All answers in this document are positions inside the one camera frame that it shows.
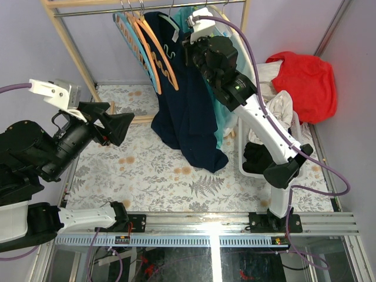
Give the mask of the green hanger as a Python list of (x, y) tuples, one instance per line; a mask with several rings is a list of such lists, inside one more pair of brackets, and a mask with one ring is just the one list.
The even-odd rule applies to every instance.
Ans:
[[(159, 17), (164, 19), (165, 21), (167, 21), (173, 28), (174, 28), (174, 33), (173, 33), (173, 36), (172, 36), (172, 41), (174, 43), (177, 42), (178, 38), (179, 38), (179, 26), (175, 23), (175, 21), (172, 19), (172, 17), (170, 16), (170, 12), (171, 12), (171, 9), (172, 9), (172, 6), (174, 5), (174, 1), (172, 2), (172, 5), (170, 6), (169, 8), (169, 14), (168, 15), (165, 15), (165, 14), (160, 14)], [(166, 55), (168, 58), (172, 59), (173, 57), (176, 56), (176, 54), (171, 51), (169, 52), (168, 51), (168, 46), (166, 45)]]

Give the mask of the navy blue t shirt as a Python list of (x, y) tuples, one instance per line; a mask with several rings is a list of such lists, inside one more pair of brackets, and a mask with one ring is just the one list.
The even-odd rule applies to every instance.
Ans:
[(228, 158), (216, 147), (214, 133), (217, 123), (212, 100), (201, 73), (195, 67), (185, 64), (183, 31), (179, 30), (179, 38), (174, 43), (174, 28), (160, 18), (160, 14), (164, 13), (148, 12), (145, 20), (165, 54), (166, 45), (169, 52), (176, 54), (172, 59), (167, 58), (175, 73), (179, 90), (174, 89), (164, 74), (159, 75), (162, 94), (157, 97), (159, 111), (151, 128), (168, 147), (180, 150), (190, 165), (215, 173), (226, 166)]

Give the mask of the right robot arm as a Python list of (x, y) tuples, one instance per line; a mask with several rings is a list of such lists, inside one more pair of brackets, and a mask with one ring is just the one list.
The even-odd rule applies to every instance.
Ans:
[(266, 157), (272, 162), (263, 171), (271, 188), (271, 203), (266, 214), (250, 213), (253, 233), (302, 232), (300, 217), (289, 206), (293, 180), (300, 174), (305, 158), (298, 150), (311, 155), (313, 148), (302, 145), (284, 130), (257, 96), (253, 82), (236, 69), (237, 49), (225, 36), (195, 38), (185, 34), (182, 42), (186, 65), (195, 66), (208, 82), (216, 99), (245, 122), (263, 142)]

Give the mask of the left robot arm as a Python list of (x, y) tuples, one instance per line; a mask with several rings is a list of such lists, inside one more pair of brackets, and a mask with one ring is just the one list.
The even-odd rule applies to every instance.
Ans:
[(108, 114), (106, 102), (81, 102), (83, 118), (65, 114), (67, 123), (49, 135), (36, 122), (22, 120), (1, 134), (1, 251), (38, 246), (77, 230), (124, 231), (124, 205), (68, 210), (47, 202), (31, 204), (44, 182), (58, 182), (91, 142), (119, 146), (133, 113)]

